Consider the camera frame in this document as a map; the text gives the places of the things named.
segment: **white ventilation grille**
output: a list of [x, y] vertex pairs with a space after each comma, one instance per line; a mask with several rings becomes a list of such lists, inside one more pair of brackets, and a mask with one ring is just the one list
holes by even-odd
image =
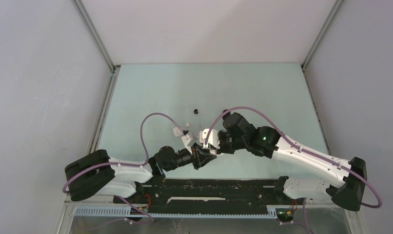
[[76, 209], [75, 216], [125, 217], [129, 213], [130, 207], [80, 206]]
[[[104, 217], [143, 217], [143, 215], [130, 214], [130, 207], [121, 206], [80, 206], [75, 216], [104, 216]], [[268, 214], [156, 214], [150, 216], [158, 218], [277, 218], [275, 208], [268, 208]]]

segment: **enclosure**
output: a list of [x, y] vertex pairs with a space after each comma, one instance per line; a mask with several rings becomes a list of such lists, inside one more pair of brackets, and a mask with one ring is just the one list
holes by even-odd
[[[143, 160], [139, 127], [150, 113], [199, 132], [236, 106], [260, 110], [313, 149], [366, 161], [383, 207], [350, 212], [307, 200], [314, 233], [393, 233], [393, 1], [0, 0], [0, 233], [85, 233], [121, 217], [88, 212], [126, 209], [113, 196], [71, 202], [61, 192], [65, 166], [97, 149]], [[147, 120], [150, 155], [183, 148], [173, 128]], [[316, 177], [249, 152], [166, 175]], [[368, 188], [363, 200], [376, 203]], [[307, 233], [275, 221], [273, 212], [289, 206], [267, 208], [248, 218], [153, 214], [149, 226], [121, 221], [87, 232]]]

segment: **white wall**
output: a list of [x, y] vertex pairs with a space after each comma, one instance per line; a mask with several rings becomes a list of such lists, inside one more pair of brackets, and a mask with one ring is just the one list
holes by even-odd
[[115, 64], [304, 61], [335, 0], [84, 0]]
[[382, 195], [369, 231], [393, 233], [393, 0], [345, 1], [307, 75], [332, 153], [365, 159]]
[[109, 71], [70, 0], [0, 0], [0, 233], [52, 233]]

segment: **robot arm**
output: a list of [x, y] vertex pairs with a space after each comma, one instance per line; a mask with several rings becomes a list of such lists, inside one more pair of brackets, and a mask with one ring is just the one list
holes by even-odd
[[[360, 158], [346, 159], [329, 156], [306, 147], [288, 136], [299, 150], [293, 148], [280, 134], [268, 126], [255, 128], [242, 115], [233, 113], [225, 116], [223, 127], [226, 131], [214, 131], [209, 136], [208, 143], [205, 139], [209, 129], [200, 132], [200, 142], [203, 148], [209, 149], [212, 154], [233, 154], [235, 150], [246, 149], [256, 156], [265, 156], [271, 160], [281, 160], [303, 167], [316, 175], [318, 179], [294, 179], [287, 176], [279, 178], [275, 192], [286, 196], [286, 199], [310, 197], [325, 199], [331, 197], [338, 206], [358, 211], [365, 184], [354, 175], [341, 170], [344, 166], [367, 179], [366, 163]], [[303, 150], [318, 153], [323, 157], [339, 163], [335, 166], [327, 161], [311, 156]]]
[[[95, 194], [119, 195], [129, 197], [135, 193], [137, 186], [149, 180], [165, 178], [163, 171], [171, 171], [178, 167], [192, 164], [197, 170], [205, 166], [217, 155], [233, 154], [235, 150], [246, 149], [255, 156], [265, 156], [271, 160], [282, 160], [306, 168], [319, 175], [318, 179], [295, 179], [288, 176], [280, 177], [274, 187], [274, 194], [281, 203], [290, 203], [292, 199], [309, 197], [314, 199], [332, 198], [338, 206], [358, 211], [365, 184], [337, 166], [302, 152], [303, 149], [317, 152], [298, 142], [299, 150], [291, 147], [279, 133], [268, 126], [255, 128], [242, 115], [233, 113], [224, 117], [224, 130], [213, 130], [205, 144], [208, 129], [199, 134], [197, 144], [192, 134], [185, 132], [181, 137], [185, 149], [175, 152], [172, 147], [165, 146], [148, 164], [140, 167], [122, 166], [129, 163], [107, 155], [105, 150], [99, 150], [69, 164], [66, 169], [68, 180], [80, 171], [103, 162], [112, 165], [101, 167], [80, 176], [69, 185], [73, 201], [87, 199]], [[345, 166], [363, 178], [366, 176], [366, 164], [357, 157], [348, 161], [324, 155]]]

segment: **glass panel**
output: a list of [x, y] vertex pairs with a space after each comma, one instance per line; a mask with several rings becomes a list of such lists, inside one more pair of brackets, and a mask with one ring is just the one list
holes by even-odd
[[[96, 230], [87, 231], [114, 220], [114, 217], [75, 217], [73, 234], [307, 234], [305, 227], [293, 224], [280, 226], [274, 219], [219, 219], [219, 218], [156, 218], [151, 225], [138, 225], [117, 221]], [[312, 208], [307, 210], [309, 225], [315, 234], [350, 234], [343, 209]], [[295, 221], [304, 223], [299, 209]]]

